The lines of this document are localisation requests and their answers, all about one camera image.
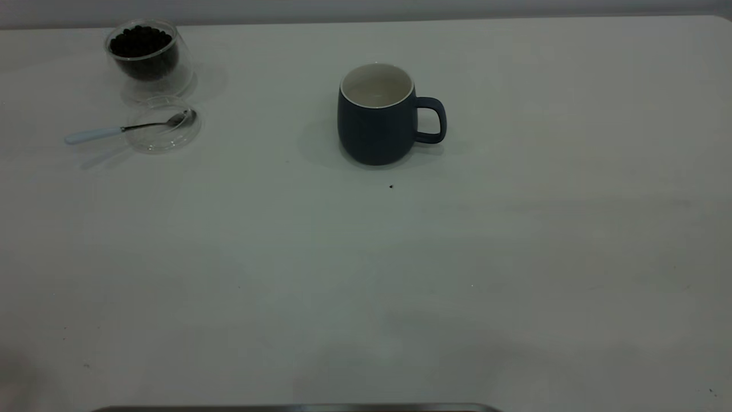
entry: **spoon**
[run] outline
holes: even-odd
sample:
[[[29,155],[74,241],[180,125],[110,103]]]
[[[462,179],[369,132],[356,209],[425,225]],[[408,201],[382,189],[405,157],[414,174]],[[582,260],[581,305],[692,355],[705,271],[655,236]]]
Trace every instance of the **spoon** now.
[[[169,128],[174,128],[177,125],[182,124],[183,122],[192,122],[193,120],[195,120],[195,110],[192,110],[192,109],[184,110],[180,113],[174,114],[170,119],[168,119],[167,122],[147,123],[145,125],[127,126],[127,127],[121,127],[121,128],[103,128],[103,129],[87,130],[87,131],[83,131],[83,132],[70,134],[69,136],[64,137],[64,141],[66,142],[66,144],[79,144],[79,143],[84,143],[85,141],[92,141],[92,140],[102,139],[105,137],[115,136],[115,135],[124,133],[129,130],[148,128],[150,126],[168,126]]]

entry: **mug rim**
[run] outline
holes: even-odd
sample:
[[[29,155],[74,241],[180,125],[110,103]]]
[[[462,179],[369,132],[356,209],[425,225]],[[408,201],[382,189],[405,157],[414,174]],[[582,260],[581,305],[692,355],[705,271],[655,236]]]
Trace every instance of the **mug rim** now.
[[[409,91],[408,91],[408,92],[407,92],[407,93],[406,93],[406,94],[404,95],[404,97],[402,97],[401,99],[399,99],[399,101],[397,101],[397,102],[395,102],[395,103],[390,103],[390,104],[388,104],[388,105],[386,105],[386,106],[365,106],[365,105],[362,105],[362,104],[360,104],[360,103],[356,103],[356,102],[354,102],[353,100],[351,100],[351,99],[350,99],[350,98],[349,98],[349,97],[347,96],[346,92],[344,92],[344,91],[343,91],[343,82],[344,82],[344,81],[346,80],[346,78],[348,77],[348,75],[350,75],[350,74],[351,74],[351,73],[353,73],[354,71],[356,71],[356,70],[358,70],[358,69],[360,69],[360,68],[363,68],[363,67],[368,67],[368,66],[387,66],[387,67],[391,67],[391,68],[394,68],[394,69],[396,69],[396,70],[399,70],[400,72],[402,72],[402,73],[403,73],[403,74],[404,74],[404,75],[405,75],[405,76],[406,76],[406,77],[407,77],[407,78],[409,79],[409,85],[410,85],[410,87],[409,87]],[[340,88],[339,88],[339,89],[340,89],[340,94],[341,94],[341,95],[342,95],[342,96],[343,96],[343,97],[344,97],[344,98],[345,98],[346,100],[348,100],[348,102],[349,102],[349,103],[351,103],[351,104],[354,104],[354,105],[356,105],[356,106],[358,106],[358,107],[362,107],[362,108],[372,108],[372,109],[389,108],[389,107],[392,107],[392,106],[396,106],[396,105],[397,105],[397,104],[399,104],[399,103],[402,103],[402,102],[403,102],[404,100],[406,100],[406,99],[407,99],[407,98],[408,98],[409,96],[411,96],[412,92],[414,91],[414,80],[413,80],[413,79],[412,79],[412,77],[411,77],[411,76],[409,75],[409,73],[407,73],[407,71],[406,71],[406,70],[404,70],[403,68],[401,68],[401,67],[399,67],[399,66],[397,66],[397,65],[392,65],[391,63],[379,63],[379,62],[374,62],[374,63],[369,63],[369,64],[367,64],[367,65],[360,65],[360,66],[358,66],[358,67],[354,67],[353,69],[350,69],[350,70],[348,71],[348,73],[346,73],[346,75],[345,75],[345,76],[343,76],[343,78],[342,78],[342,79],[340,79]]]

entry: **table surface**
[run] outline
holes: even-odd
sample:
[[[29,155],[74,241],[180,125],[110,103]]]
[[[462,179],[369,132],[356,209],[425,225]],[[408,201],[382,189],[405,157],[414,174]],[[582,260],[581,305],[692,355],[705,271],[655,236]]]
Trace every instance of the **table surface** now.
[[[729,22],[182,27],[203,127],[157,156],[64,146],[127,118],[107,32],[0,32],[3,411],[732,410]],[[341,153],[374,61],[442,144]]]

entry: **dark blue mug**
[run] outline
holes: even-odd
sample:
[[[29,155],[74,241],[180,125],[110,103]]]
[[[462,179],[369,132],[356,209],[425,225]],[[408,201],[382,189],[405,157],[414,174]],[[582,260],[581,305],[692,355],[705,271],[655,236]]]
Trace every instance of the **dark blue mug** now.
[[[437,112],[440,133],[417,131],[418,108]],[[440,100],[418,98],[411,77],[399,67],[361,66],[340,82],[338,136],[346,152],[361,163],[395,162],[414,142],[439,143],[446,131],[447,117]]]

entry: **white spoon handle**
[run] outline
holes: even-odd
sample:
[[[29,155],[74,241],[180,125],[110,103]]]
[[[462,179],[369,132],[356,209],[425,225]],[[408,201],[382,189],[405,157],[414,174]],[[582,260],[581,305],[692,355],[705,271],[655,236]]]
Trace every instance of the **white spoon handle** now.
[[[66,144],[79,144],[84,143],[85,141],[92,141],[97,139],[103,139],[105,137],[115,136],[122,133],[122,131],[122,128],[87,130],[84,132],[70,134],[69,136],[64,137],[64,141],[66,142]]]

